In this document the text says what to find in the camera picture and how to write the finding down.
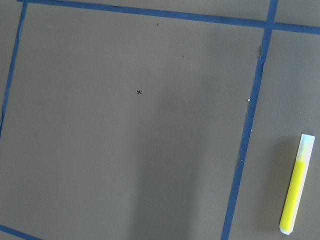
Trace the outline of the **yellow highlighter pen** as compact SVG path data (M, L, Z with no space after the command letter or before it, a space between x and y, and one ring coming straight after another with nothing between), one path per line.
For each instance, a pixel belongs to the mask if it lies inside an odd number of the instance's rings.
M314 142L313 135L301 135L279 223L280 232L285 235L290 235L294 229Z

